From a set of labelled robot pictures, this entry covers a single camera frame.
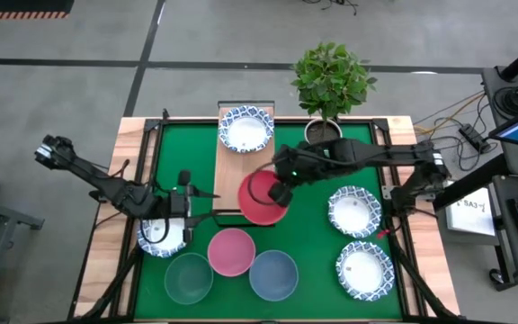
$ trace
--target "bowl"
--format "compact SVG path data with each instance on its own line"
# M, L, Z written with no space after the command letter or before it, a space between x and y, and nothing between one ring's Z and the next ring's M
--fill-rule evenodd
M280 302L297 288L299 272L287 253L268 250L255 258L249 270L249 281L259 297L268 302Z
M171 262L165 272L165 290L176 303L191 305L202 300L213 285L213 270L207 259L185 253Z
M241 229L224 229L211 239L207 258L218 274L227 277L241 275L255 259L255 243Z
M251 191L256 199L249 193L250 181ZM253 224L267 226L273 225L285 216L289 207L281 207L274 203L274 200L268 194L271 186L278 182L276 174L273 171L267 170L252 173L243 179L241 186L239 186L237 199L239 209L248 221L251 221Z
M219 121L219 139L237 153L255 152L267 146L274 127L267 111L243 105L231 109Z

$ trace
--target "black frame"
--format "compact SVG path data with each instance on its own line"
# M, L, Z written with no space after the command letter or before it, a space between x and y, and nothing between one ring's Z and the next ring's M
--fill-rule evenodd
M504 138L504 137L501 137L500 134L499 134L499 133L501 133L503 131L506 131L508 128L511 128L512 126L514 126L517 123L518 123L518 116L512 118L511 120L505 122L501 126L499 126L499 127L495 128L494 130L490 131L489 134L488 134L488 137L490 139L493 139L493 140L500 140L500 141L504 141L504 142L507 142L507 143L518 144L518 140Z
M261 103L270 104L272 102L261 101ZM218 122L218 118L215 118L215 117L202 118L200 120L191 120L191 119L189 119L189 120L183 120L183 119L173 120L173 119L169 119L169 114L167 113L167 111L164 111L163 120L162 119L146 119L144 128L143 128L143 136L141 138L141 145L139 148L138 167L136 169L135 181L138 181L138 182L141 181L141 178L143 176L144 165L145 165L146 157L147 157L147 148L148 148L148 144L149 144L149 137L151 136L153 131L156 132L156 144L154 147L154 153L153 153L152 165L151 165L152 168L149 173L149 179L156 176L157 166L158 166L157 161L159 159L159 153L161 152L161 149L163 147L163 137L165 136L165 127L167 125L169 125L169 124L194 124L194 123L195 124L213 124L213 125L215 125L215 124L217 124L217 122ZM373 144L379 143L377 131L381 131L381 133L382 133L381 135L385 141L385 144L386 145L392 144L391 138L390 138L390 133L389 133L389 123L388 123L387 119L381 119L381 118L357 119L357 120L342 119L342 120L339 120L338 122L339 122L339 124L360 124L360 125L368 126L370 133L371 133L371 141ZM280 124L280 125L281 124L305 124L305 123L306 123L305 119L296 119L296 118L276 118L275 119L275 124ZM382 168L376 167L376 170L377 170L378 178L380 180L380 185L386 185L387 184L386 178L382 172ZM393 185L400 185L397 168L395 166L391 166L389 168L389 170L391 173L391 181L393 182ZM382 196L381 196L381 203L383 205L385 205L385 200ZM99 208L97 209L97 213L95 214L95 219L97 219L98 212L99 212ZM389 218L389 219L386 218L385 222L386 222L386 225L388 226L388 228L390 228L390 229L394 228L391 218ZM413 240L411 238L411 230L410 230L410 227L408 224L408 220L403 219L403 220L401 220L401 222L402 222L401 230L402 230L403 238L405 241L406 254L409 257L409 261L412 263L412 265L415 268L417 268L415 249L413 246ZM125 261L128 260L133 229L134 229L134 221L132 219L128 218L127 222L125 224L125 230L123 232L123 240L121 242L121 252L120 252L120 259L119 259L119 263L118 263L118 272L123 268ZM76 287L74 297L73 297L73 300L71 303L71 308L68 313L67 322L82 323L80 321L82 319L74 318L74 314L75 314L77 299L79 296L79 291L81 288L81 283L83 281L83 276L85 274L85 267L86 267L86 262L87 262L87 258L89 255L89 249L91 247L93 234L94 234L94 230L92 230L91 236L87 243L87 249L85 251L84 263L82 264L81 271L79 273L79 280L77 281L77 287ZM397 238L392 235L387 235L387 237L388 237L389 249L392 251L392 250L394 250L394 244L395 244L394 240ZM121 301L121 288L119 288L113 295L113 299L112 299L111 306L109 309L109 317L103 318L102 321L109 320L110 322L113 322L113 320L115 320L115 322L123 322L123 321L134 320L135 310L137 307L138 281L140 279L141 267L143 265L143 256L144 256L144 253L142 252L142 250L140 250L140 251L141 251L141 253L138 254L137 260L134 263L134 266L132 269L131 287L130 287L130 292L129 292L129 303L127 305L127 309L125 310L125 314L122 314L122 315L119 314L119 305L120 305L120 301ZM411 315L409 313L409 304L408 304L408 299L406 296L405 282L403 280L403 275L402 275L403 274L402 267L401 267L401 264L397 261L397 258L394 254L391 255L391 258L394 261L395 276L397 277L397 293L398 293L398 298L399 298L399 308L401 309L402 318L404 319ZM414 286L414 293L415 293L415 302L416 302L417 310L419 313L418 316L420 316L420 317L427 316L427 310L426 310L426 304L425 304L424 297L421 295L418 288L414 284L413 284L413 286ZM86 323L86 322L92 323L93 320L95 320L95 322L97 322L98 319L83 319L83 323ZM183 321L176 321L176 322L170 321L169 323L170 324L171 323L180 324L180 323L184 323L184 322ZM317 321L317 323L325 323L325 321L323 321L323 320Z

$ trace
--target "table leg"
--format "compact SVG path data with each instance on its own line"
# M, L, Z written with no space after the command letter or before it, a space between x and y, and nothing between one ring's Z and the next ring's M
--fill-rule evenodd
M507 245L503 236L505 224L501 217L494 218L496 236L499 245L495 246L496 259L499 263L499 270L491 269L489 278L498 292L515 287L518 284L517 269L512 260L509 259Z
M493 176L508 175L505 156L498 155L486 162L477 170L465 175L459 181L446 187L442 193L437 194L433 206L436 211L455 203L464 196L477 191L479 188L489 184Z

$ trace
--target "red bowl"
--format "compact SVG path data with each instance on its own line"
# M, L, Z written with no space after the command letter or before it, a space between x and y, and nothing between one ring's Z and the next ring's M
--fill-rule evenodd
M280 221L289 207L281 207L278 204L265 205L256 202L249 194L248 184L251 175L246 176L243 183L239 187L238 200L239 209L249 221L257 225L272 225ZM271 186L278 183L277 177L273 171L259 171L253 177L251 183L251 191L255 198L261 202L274 203L269 197Z
M228 277L241 275L255 260L255 243L241 229L224 229L211 239L207 258L218 274Z

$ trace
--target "plant pot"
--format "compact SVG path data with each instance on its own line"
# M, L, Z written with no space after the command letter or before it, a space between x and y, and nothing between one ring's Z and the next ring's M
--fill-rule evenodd
M337 125L337 123L332 120L327 120L325 126L325 137L323 138L323 124L324 123L322 119L316 118L310 121L307 126L305 126L304 135L307 143L316 144L318 142L336 140L343 137L343 133L341 132L339 125Z

